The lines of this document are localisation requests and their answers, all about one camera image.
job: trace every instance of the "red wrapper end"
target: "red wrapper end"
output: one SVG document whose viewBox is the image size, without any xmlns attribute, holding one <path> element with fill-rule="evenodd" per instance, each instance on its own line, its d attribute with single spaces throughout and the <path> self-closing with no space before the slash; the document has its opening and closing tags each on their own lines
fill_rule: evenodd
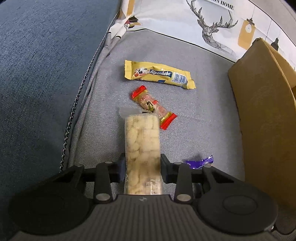
<svg viewBox="0 0 296 241">
<path fill-rule="evenodd" d="M 139 88 L 137 88 L 132 94 L 131 97 L 132 99 L 135 98 L 136 96 L 138 96 L 139 94 L 141 94 L 144 90 L 146 90 L 147 88 L 143 85 L 141 85 Z"/>
<path fill-rule="evenodd" d="M 176 114 L 172 113 L 160 126 L 161 129 L 166 130 L 169 124 L 177 117 Z"/>
</svg>

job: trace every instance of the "purple candy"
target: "purple candy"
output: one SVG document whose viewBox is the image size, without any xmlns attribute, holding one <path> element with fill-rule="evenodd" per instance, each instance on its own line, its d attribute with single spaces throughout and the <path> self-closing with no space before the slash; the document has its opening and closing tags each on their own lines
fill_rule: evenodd
<svg viewBox="0 0 296 241">
<path fill-rule="evenodd" d="M 199 169 L 203 167 L 206 164 L 211 164 L 214 162 L 213 155 L 202 159 L 201 161 L 185 161 L 186 164 L 190 166 L 191 169 Z"/>
</svg>

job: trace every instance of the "snack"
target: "snack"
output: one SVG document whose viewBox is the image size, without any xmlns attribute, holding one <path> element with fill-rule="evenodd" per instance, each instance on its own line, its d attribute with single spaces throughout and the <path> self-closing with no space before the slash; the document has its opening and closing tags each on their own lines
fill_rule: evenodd
<svg viewBox="0 0 296 241">
<path fill-rule="evenodd" d="M 185 161 L 186 164 L 190 166 L 191 169 L 201 169 L 206 164 L 212 164 L 214 162 L 213 156 L 209 156 L 201 161 Z"/>
<path fill-rule="evenodd" d="M 126 117 L 125 145 L 125 194 L 162 194 L 158 116 L 138 114 Z"/>
<path fill-rule="evenodd" d="M 150 62 L 125 60 L 125 78 L 129 80 L 147 80 L 195 89 L 195 84 L 188 71 Z"/>
<path fill-rule="evenodd" d="M 149 94 L 145 86 L 140 86 L 132 93 L 132 99 L 139 103 L 145 110 L 152 113 L 158 112 L 160 128 L 166 130 L 169 124 L 177 117 L 176 114 L 167 111 L 159 102 Z"/>
</svg>

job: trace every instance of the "silver screw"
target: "silver screw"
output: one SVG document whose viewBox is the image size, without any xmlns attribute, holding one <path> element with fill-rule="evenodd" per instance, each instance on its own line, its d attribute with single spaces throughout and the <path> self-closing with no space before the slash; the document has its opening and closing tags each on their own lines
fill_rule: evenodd
<svg viewBox="0 0 296 241">
<path fill-rule="evenodd" d="M 191 197 L 188 194 L 179 194 L 177 199 L 181 202 L 188 202 L 191 200 Z"/>
<path fill-rule="evenodd" d="M 96 199 L 99 201 L 107 201 L 110 199 L 110 195 L 107 193 L 99 193 L 96 195 Z"/>
</svg>

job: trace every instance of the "cardboard box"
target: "cardboard box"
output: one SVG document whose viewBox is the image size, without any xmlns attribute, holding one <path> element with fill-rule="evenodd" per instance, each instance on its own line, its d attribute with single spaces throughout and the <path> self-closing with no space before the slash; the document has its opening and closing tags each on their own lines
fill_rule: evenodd
<svg viewBox="0 0 296 241">
<path fill-rule="evenodd" d="M 260 38 L 228 74 L 239 110 L 246 182 L 296 210 L 296 72 Z"/>
</svg>

